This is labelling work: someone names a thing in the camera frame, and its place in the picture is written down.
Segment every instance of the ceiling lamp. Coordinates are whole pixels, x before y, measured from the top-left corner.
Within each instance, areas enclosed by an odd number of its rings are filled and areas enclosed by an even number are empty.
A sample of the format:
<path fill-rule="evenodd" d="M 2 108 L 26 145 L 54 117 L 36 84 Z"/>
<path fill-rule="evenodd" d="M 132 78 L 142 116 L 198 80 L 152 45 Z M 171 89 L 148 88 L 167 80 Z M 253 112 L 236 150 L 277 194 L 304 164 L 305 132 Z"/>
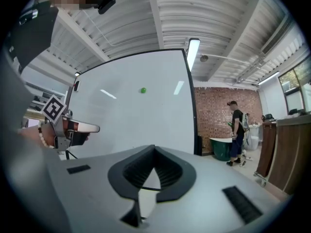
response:
<path fill-rule="evenodd" d="M 273 77 L 275 77 L 275 76 L 278 75 L 279 73 L 280 73 L 280 72 L 277 71 L 275 74 L 272 74 L 269 78 L 266 78 L 265 80 L 259 82 L 258 85 L 261 85 L 261 84 L 265 83 L 266 81 L 272 79 Z"/>
<path fill-rule="evenodd" d="M 199 50 L 200 42 L 201 41 L 198 38 L 190 38 L 190 40 L 189 40 L 187 61 L 188 61 L 188 66 L 189 66 L 190 71 L 193 67 L 193 63 L 195 61 L 196 54 Z"/>

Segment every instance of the white floor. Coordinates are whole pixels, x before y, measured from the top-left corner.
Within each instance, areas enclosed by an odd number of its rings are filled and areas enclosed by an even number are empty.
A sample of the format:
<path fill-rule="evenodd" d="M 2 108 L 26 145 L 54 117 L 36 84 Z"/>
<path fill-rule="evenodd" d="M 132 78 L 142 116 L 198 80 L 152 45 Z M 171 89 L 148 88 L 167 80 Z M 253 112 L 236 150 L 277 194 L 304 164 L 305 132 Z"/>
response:
<path fill-rule="evenodd" d="M 280 191 L 278 188 L 275 186 L 267 183 L 266 186 L 263 188 L 260 186 L 261 179 L 259 177 L 254 176 L 254 172 L 257 170 L 259 159 L 260 159 L 260 153 L 261 153 L 261 147 L 258 147 L 256 150 L 248 150 L 246 153 L 246 157 L 251 158 L 251 160 L 247 160 L 246 164 L 242 166 L 242 164 L 233 164 L 233 169 L 240 172 L 250 180 L 256 182 L 258 184 L 258 189 L 263 189 L 265 190 L 268 194 L 271 195 L 272 198 L 274 198 L 276 201 L 280 202 L 283 201 L 287 198 L 287 194 L 283 193 Z M 215 155 L 209 155 L 209 156 L 204 156 L 202 158 L 214 160 L 217 162 L 221 162 L 224 165 L 226 165 L 226 162 L 224 161 L 219 161 L 216 159 Z"/>

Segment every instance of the sneaker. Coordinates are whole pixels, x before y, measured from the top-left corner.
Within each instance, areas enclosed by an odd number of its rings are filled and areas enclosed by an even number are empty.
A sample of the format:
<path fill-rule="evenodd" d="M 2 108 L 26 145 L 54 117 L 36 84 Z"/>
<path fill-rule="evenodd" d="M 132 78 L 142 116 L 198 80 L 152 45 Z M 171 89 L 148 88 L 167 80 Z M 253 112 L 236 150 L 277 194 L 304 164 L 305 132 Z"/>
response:
<path fill-rule="evenodd" d="M 240 164 L 241 163 L 241 158 L 236 159 L 234 162 Z"/>

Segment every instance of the black t-shirt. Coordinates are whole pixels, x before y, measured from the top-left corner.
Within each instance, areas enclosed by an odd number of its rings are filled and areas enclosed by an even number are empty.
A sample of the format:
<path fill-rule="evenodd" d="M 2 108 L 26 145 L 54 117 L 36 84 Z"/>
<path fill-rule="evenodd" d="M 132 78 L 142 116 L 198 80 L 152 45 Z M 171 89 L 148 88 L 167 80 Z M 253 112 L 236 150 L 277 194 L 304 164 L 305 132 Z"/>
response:
<path fill-rule="evenodd" d="M 233 112 L 233 116 L 232 116 L 232 132 L 234 132 L 234 123 L 235 123 L 235 119 L 236 118 L 238 118 L 239 121 L 242 122 L 243 113 L 239 109 L 236 109 Z M 243 129 L 243 127 L 242 127 L 242 125 L 240 123 L 239 123 L 239 128 L 238 128 L 237 134 L 238 135 L 244 134 L 244 129 Z"/>

